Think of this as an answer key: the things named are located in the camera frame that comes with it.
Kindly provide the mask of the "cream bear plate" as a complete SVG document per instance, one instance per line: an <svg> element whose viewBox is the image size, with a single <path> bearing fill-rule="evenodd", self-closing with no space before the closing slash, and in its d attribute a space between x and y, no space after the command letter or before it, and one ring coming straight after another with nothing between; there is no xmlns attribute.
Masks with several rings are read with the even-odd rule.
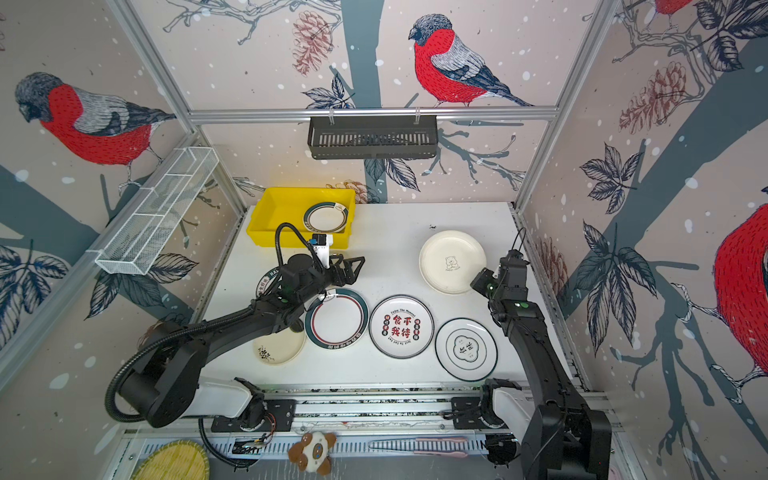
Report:
<svg viewBox="0 0 768 480"><path fill-rule="evenodd" d="M419 254L419 271L434 290L460 295L471 290L471 281L487 265L481 244L469 234L447 230L432 235Z"/></svg>

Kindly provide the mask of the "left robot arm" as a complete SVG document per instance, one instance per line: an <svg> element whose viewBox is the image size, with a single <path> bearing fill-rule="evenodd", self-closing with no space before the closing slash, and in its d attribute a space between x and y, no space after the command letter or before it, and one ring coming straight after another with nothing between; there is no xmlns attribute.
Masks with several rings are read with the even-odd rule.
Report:
<svg viewBox="0 0 768 480"><path fill-rule="evenodd" d="M186 414L200 390L203 368L256 338L299 323L305 305L331 287L354 284L363 256L332 254L330 263L294 254L278 266L268 289L245 308L191 326L161 326L145 346L118 369L107 386L104 407L120 423L145 421L162 428Z"/></svg>

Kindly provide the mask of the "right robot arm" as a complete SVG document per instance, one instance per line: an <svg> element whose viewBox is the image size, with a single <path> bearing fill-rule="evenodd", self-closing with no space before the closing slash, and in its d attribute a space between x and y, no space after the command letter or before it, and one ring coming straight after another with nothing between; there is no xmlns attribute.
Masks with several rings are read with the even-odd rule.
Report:
<svg viewBox="0 0 768 480"><path fill-rule="evenodd" d="M540 307L528 299L529 262L510 249L497 273L482 269L471 287L517 352L534 403L522 437L526 479L607 479L612 427L576 390L552 347Z"/></svg>

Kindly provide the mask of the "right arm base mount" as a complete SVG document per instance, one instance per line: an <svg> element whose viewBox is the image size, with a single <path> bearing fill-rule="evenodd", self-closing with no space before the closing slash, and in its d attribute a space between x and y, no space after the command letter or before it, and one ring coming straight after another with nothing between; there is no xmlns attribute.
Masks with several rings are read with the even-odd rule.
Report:
<svg viewBox="0 0 768 480"><path fill-rule="evenodd" d="M500 388L523 390L517 382L511 380L487 378L481 386L479 397L453 397L451 408L442 411L440 415L444 420L450 420L455 429L473 429L477 423L490 429L506 428L507 425L493 407L493 394Z"/></svg>

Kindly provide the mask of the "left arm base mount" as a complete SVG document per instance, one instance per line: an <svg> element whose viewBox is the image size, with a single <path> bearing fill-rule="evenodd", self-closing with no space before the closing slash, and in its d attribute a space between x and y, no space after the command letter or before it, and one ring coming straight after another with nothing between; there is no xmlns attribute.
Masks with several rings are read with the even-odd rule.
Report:
<svg viewBox="0 0 768 480"><path fill-rule="evenodd" d="M236 377L238 386L250 394L249 402L236 417L215 416L211 430L214 433L290 432L296 413L293 399L267 399L265 392L251 382Z"/></svg>

